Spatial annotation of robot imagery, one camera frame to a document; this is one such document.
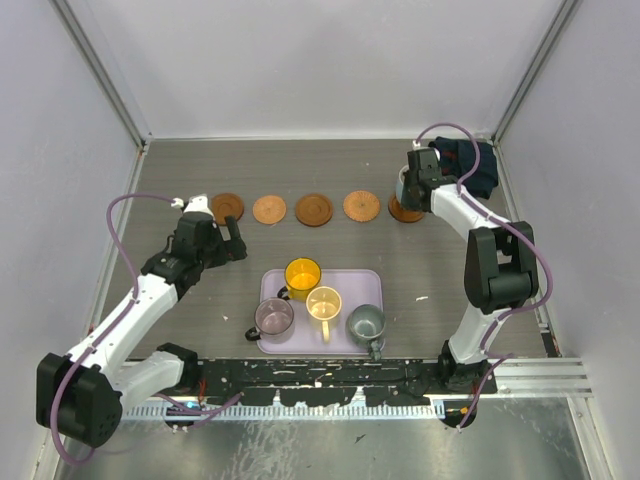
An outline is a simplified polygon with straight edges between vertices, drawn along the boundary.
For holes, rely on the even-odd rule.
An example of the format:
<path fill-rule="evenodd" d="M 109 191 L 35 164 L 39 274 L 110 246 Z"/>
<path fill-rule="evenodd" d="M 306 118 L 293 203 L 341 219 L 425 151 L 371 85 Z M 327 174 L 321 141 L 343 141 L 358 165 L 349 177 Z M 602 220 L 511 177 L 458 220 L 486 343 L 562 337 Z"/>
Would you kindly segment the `large woven rattan coaster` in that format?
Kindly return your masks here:
<path fill-rule="evenodd" d="M 349 193 L 343 201 L 343 210 L 348 218 L 364 223 L 372 221 L 380 212 L 380 201 L 376 195 L 366 190 Z"/>

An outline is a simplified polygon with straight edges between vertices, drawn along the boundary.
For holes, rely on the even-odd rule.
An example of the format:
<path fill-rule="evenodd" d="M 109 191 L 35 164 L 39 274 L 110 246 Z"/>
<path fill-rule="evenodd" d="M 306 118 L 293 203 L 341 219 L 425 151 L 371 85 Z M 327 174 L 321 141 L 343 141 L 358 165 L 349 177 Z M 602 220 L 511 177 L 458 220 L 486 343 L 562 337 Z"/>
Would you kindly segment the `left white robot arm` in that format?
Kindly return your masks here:
<path fill-rule="evenodd" d="M 124 363 L 150 330 L 196 285 L 202 273 L 247 256 L 237 221 L 229 235 L 209 213 L 186 212 L 163 250 L 149 258 L 131 292 L 82 342 L 64 355 L 47 354 L 36 372 L 36 420 L 59 443 L 71 438 L 96 449 L 114 434 L 122 415 L 165 389 L 178 396 L 200 384 L 196 352 L 173 343 L 134 367 Z"/>

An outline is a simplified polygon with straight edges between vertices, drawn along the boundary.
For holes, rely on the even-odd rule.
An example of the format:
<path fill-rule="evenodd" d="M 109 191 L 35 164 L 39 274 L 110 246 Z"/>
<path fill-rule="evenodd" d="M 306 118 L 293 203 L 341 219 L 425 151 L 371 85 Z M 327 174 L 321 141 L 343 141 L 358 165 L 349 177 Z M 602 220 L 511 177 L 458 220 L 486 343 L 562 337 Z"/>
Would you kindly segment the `small woven rattan coaster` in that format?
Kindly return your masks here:
<path fill-rule="evenodd" d="M 260 197 L 255 201 L 252 208 L 254 218 L 265 225 L 274 225 L 280 222 L 285 217 L 286 212 L 285 200 L 277 195 Z"/>

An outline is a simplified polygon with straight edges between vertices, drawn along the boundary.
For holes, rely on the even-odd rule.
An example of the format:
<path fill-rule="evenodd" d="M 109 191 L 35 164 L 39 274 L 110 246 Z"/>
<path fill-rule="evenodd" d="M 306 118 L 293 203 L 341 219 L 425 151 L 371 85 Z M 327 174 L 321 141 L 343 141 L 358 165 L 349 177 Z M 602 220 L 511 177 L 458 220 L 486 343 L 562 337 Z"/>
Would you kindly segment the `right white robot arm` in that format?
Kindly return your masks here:
<path fill-rule="evenodd" d="M 533 229 L 485 209 L 454 176 L 442 172 L 436 149 L 411 150 L 407 162 L 396 187 L 401 207 L 435 215 L 466 241 L 468 306 L 442 347 L 437 373 L 444 390 L 459 394 L 489 369 L 489 349 L 507 315 L 538 292 Z"/>

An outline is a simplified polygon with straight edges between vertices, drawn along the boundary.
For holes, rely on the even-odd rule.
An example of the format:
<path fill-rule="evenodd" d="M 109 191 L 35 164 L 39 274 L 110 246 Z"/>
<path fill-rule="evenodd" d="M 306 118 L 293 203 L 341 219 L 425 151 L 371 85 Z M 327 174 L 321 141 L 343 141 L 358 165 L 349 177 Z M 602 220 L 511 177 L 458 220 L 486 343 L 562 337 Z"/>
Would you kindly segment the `white and blue mug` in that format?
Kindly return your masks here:
<path fill-rule="evenodd" d="M 396 186 L 395 186 L 395 198 L 398 203 L 402 201 L 402 196 L 404 191 L 404 181 L 405 181 L 406 172 L 408 170 L 409 170 L 409 167 L 405 165 L 398 172 L 398 177 L 397 177 Z"/>

